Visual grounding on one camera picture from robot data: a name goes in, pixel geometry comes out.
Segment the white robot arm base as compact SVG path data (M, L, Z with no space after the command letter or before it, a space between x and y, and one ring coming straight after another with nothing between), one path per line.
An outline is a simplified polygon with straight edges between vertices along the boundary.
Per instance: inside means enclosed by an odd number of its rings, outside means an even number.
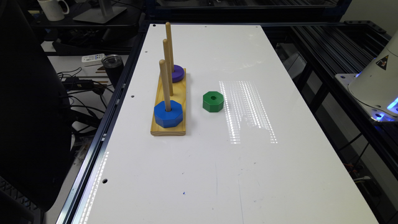
M374 122L397 121L397 34L360 73L335 78Z

